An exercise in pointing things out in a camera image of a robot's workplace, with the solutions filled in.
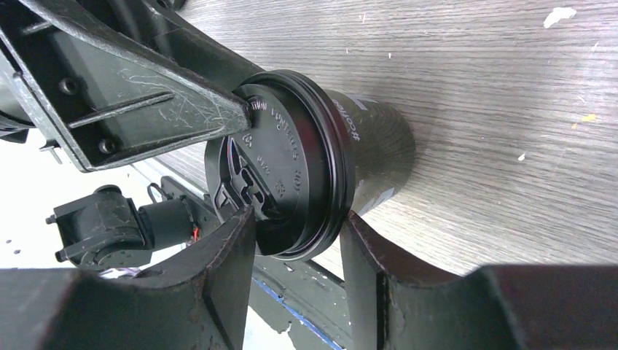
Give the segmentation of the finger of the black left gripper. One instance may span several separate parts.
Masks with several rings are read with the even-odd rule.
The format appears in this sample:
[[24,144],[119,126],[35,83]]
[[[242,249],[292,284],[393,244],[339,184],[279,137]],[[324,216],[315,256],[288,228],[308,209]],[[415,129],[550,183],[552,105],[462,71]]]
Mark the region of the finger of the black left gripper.
[[171,59],[225,90],[234,90],[261,67],[218,43],[176,11],[183,1],[79,1],[115,31]]
[[249,106],[90,14],[79,1],[1,3],[1,139],[39,130],[83,172],[245,131]]

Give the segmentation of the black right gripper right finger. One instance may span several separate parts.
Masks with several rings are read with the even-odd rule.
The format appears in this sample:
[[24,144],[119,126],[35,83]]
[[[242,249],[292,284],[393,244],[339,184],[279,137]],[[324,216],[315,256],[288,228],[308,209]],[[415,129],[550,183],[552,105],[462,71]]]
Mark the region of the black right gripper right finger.
[[355,349],[615,349],[614,265],[444,271],[351,212],[340,236]]

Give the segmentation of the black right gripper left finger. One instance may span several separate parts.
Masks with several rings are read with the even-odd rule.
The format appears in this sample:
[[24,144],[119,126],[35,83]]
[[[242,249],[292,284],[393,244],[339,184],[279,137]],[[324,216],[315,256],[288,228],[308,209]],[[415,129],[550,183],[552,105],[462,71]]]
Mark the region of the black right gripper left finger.
[[1,271],[3,349],[241,349],[253,209],[131,279],[78,269]]

